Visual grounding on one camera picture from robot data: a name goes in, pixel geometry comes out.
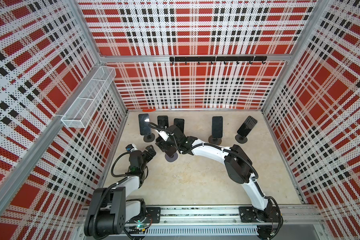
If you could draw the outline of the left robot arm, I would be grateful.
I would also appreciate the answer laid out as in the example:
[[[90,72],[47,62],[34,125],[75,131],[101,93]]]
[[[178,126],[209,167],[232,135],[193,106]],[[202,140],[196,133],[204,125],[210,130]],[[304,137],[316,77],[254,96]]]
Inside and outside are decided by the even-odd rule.
[[[112,177],[120,180],[106,188],[97,188],[93,193],[84,224],[85,236],[103,240],[110,235],[122,234],[128,221],[140,221],[146,217],[144,199],[128,200],[127,197],[143,185],[149,173],[148,163],[156,154],[152,145],[143,151],[134,144],[126,146],[126,151],[111,166]],[[130,166],[126,173],[117,175],[115,166],[124,156],[129,157]]]

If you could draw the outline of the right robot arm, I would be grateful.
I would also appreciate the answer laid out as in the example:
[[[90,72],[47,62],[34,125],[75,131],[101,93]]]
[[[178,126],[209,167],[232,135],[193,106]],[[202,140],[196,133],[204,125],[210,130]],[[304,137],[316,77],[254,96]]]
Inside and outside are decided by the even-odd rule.
[[[156,145],[162,152],[168,155],[176,152],[180,155],[201,156],[223,164],[229,178],[241,185],[250,198],[256,219],[265,222],[270,219],[271,212],[276,212],[279,226],[283,225],[284,219],[279,205],[273,197],[266,196],[260,188],[259,174],[240,146],[222,147],[193,136],[187,137],[175,125],[166,129],[151,122],[147,125],[159,134]]]

